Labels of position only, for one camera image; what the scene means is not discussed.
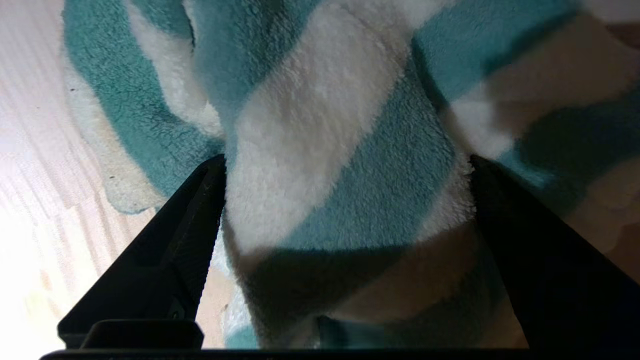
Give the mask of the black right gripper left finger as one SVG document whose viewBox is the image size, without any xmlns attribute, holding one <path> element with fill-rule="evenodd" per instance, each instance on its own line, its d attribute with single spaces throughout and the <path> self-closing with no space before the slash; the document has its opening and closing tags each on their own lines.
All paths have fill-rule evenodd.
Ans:
<svg viewBox="0 0 640 360">
<path fill-rule="evenodd" d="M 200 349 L 195 321 L 226 203 L 226 160 L 202 162 L 58 323 L 67 349 Z"/>
</svg>

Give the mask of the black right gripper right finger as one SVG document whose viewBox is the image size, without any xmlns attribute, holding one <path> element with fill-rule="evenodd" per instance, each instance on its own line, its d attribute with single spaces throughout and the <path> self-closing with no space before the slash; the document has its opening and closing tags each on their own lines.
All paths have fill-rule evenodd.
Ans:
<svg viewBox="0 0 640 360">
<path fill-rule="evenodd" d="M 473 155 L 477 225 L 533 351 L 637 351 L 638 283 L 493 162 Z"/>
</svg>

